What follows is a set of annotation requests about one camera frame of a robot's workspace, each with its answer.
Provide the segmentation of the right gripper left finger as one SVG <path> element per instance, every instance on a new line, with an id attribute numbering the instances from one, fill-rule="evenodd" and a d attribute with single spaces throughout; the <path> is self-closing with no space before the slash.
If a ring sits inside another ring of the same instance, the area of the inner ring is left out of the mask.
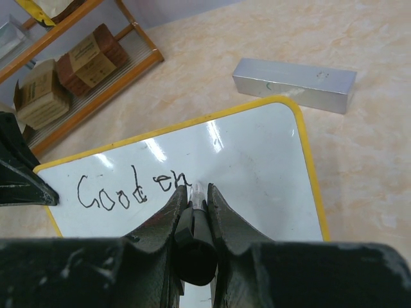
<path id="1" fill-rule="evenodd" d="M 2 307 L 178 307 L 171 262 L 185 186 L 123 237 L 1 240 Z"/>

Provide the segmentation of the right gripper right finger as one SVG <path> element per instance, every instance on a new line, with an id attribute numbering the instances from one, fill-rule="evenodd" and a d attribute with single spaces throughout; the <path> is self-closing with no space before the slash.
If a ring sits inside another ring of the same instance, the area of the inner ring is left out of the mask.
<path id="1" fill-rule="evenodd" d="M 410 269 L 379 243 L 274 241 L 209 184 L 214 307 L 409 307 Z"/>

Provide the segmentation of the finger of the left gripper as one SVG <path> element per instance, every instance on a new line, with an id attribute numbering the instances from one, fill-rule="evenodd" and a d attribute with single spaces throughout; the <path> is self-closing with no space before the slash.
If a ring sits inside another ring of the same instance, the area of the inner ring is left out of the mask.
<path id="1" fill-rule="evenodd" d="M 58 193 L 34 173 L 38 165 L 14 114 L 1 112 L 2 206 L 58 205 Z"/>

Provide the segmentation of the white whiteboard yellow frame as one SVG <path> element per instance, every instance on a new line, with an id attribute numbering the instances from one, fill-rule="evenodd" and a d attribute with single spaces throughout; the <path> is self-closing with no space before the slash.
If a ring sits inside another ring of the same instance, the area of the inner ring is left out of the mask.
<path id="1" fill-rule="evenodd" d="M 60 197 L 47 212 L 62 237 L 125 235 L 178 185 L 212 183 L 271 239 L 330 238 L 302 112 L 282 96 L 61 158 L 35 172 Z"/>

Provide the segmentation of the grey whiteboard eraser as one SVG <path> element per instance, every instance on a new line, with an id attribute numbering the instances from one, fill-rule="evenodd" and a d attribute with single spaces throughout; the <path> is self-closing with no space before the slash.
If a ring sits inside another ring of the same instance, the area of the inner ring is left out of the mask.
<path id="1" fill-rule="evenodd" d="M 357 72 L 330 67 L 242 58 L 232 78 L 239 93 L 287 96 L 298 105 L 345 114 Z"/>

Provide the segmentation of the tan sponge block left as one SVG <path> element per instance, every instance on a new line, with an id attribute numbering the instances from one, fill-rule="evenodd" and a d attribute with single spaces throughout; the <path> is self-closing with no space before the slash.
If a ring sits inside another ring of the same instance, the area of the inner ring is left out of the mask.
<path id="1" fill-rule="evenodd" d="M 23 81 L 16 83 L 13 103 L 18 120 L 34 130 L 69 111 L 71 96 L 60 84 L 54 59 L 36 63 Z"/>

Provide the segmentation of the clear plastic box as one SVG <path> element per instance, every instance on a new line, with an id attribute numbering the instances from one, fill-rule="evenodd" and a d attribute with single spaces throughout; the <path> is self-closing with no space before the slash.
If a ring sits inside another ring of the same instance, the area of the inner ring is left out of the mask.
<path id="1" fill-rule="evenodd" d="M 11 14 L 1 18 L 1 59 L 12 53 L 28 37 L 22 24 Z"/>

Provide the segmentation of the brown sponge block right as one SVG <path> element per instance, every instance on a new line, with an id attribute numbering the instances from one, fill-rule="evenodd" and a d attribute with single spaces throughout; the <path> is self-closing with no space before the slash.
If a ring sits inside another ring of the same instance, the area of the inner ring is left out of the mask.
<path id="1" fill-rule="evenodd" d="M 81 97 L 127 61 L 128 54 L 103 23 L 62 55 L 56 70 L 62 86 Z"/>

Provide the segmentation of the orange wooden shelf rack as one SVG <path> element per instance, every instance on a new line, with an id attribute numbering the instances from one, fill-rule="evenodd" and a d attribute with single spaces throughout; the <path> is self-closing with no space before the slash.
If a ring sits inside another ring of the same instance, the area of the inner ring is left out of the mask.
<path id="1" fill-rule="evenodd" d="M 27 145 L 34 155 L 50 149 L 82 121 L 124 90 L 147 69 L 164 60 L 124 2 L 118 10 L 128 26 L 113 35 L 105 24 L 77 43 L 56 62 L 52 77 L 58 94 L 67 94 L 70 109 L 42 129 L 30 126 Z"/>

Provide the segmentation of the white bag upper container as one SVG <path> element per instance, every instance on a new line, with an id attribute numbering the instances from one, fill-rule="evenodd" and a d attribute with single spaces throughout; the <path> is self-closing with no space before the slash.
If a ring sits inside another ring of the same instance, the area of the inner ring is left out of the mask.
<path id="1" fill-rule="evenodd" d="M 83 5 L 86 0 L 34 0 L 42 11 L 58 24 Z"/>

